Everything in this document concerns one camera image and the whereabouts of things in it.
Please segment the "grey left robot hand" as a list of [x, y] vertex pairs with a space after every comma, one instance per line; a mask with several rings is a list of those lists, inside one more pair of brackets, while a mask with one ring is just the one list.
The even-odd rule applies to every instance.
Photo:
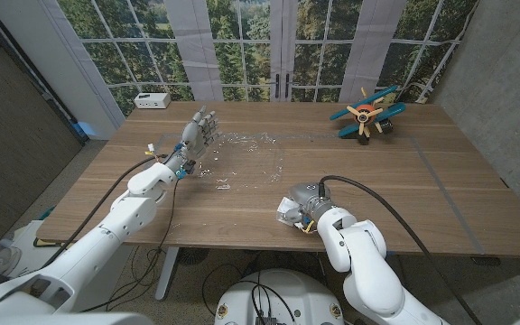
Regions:
[[196, 161], [201, 158], [222, 133], [218, 130], [216, 112], [207, 112], [201, 109], [184, 126], [181, 140], [174, 148], [173, 153], [166, 159], [164, 165], [176, 174], [186, 172], [192, 174]]

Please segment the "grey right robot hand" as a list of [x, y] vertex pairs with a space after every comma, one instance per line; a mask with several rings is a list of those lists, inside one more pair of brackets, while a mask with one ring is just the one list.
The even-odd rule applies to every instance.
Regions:
[[315, 232], [321, 216], [333, 206], [330, 190], [324, 187], [320, 195], [319, 188], [318, 183], [293, 185], [278, 206], [277, 220], [304, 233]]

